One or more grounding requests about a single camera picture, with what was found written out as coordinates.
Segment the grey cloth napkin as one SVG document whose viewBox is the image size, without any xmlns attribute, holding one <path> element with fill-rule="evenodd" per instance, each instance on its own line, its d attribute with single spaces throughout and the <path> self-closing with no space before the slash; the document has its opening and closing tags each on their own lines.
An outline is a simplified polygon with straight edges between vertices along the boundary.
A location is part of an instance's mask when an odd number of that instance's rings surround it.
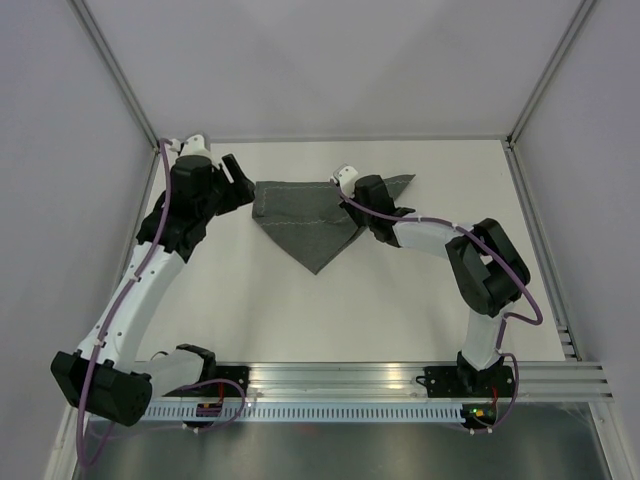
<svg viewBox="0 0 640 480">
<path fill-rule="evenodd" d="M 277 246 L 314 275 L 365 231 L 382 243 L 398 245 L 392 222 L 343 202 L 328 182 L 259 182 L 252 218 Z"/>
</svg>

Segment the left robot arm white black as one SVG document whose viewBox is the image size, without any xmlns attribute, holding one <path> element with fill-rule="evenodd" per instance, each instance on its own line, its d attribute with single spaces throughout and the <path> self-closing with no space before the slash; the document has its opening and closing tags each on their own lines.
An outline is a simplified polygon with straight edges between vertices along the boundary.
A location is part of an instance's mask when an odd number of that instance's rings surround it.
<svg viewBox="0 0 640 480">
<path fill-rule="evenodd" d="M 232 154 L 215 164 L 181 155 L 169 184 L 143 220 L 125 277 L 94 329 L 72 353 L 58 352 L 51 372 L 69 404 L 123 426 L 149 403 L 190 389 L 206 396 L 218 384 L 214 352 L 180 344 L 155 360 L 136 359 L 162 298 L 206 236 L 208 223 L 251 204 L 255 185 Z"/>
</svg>

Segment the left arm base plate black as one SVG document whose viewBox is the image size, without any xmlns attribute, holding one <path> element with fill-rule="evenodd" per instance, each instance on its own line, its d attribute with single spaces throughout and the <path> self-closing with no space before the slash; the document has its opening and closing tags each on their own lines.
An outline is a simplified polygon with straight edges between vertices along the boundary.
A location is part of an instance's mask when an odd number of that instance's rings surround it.
<svg viewBox="0 0 640 480">
<path fill-rule="evenodd" d="M 215 379 L 229 380 L 239 386 L 246 393 L 249 386 L 250 367 L 247 365 L 222 365 L 216 367 Z M 239 398 L 240 393 L 230 384 L 218 383 L 208 388 L 209 397 L 222 397 L 223 399 Z"/>
</svg>

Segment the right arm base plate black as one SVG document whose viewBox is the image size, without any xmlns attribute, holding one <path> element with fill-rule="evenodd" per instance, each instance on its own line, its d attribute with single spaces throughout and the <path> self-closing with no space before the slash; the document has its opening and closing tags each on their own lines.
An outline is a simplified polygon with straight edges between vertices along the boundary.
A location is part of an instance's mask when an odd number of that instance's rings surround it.
<svg viewBox="0 0 640 480">
<path fill-rule="evenodd" d="M 482 371 L 453 365 L 426 366 L 415 382 L 433 399 L 510 398 L 516 386 L 512 368 L 501 364 Z"/>
</svg>

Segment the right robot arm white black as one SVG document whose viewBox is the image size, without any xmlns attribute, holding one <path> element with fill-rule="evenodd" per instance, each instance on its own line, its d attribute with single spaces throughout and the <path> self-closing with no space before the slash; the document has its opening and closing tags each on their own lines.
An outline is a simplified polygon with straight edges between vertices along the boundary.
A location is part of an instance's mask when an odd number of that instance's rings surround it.
<svg viewBox="0 0 640 480">
<path fill-rule="evenodd" d="M 465 341 L 456 358 L 455 383 L 464 395 L 490 388 L 503 367 L 500 355 L 511 305 L 531 276 L 502 226 L 487 218 L 469 227 L 398 207 L 378 175 L 358 176 L 345 167 L 333 182 L 354 223 L 395 248 L 412 249 L 449 262 L 458 291 L 469 308 Z"/>
</svg>

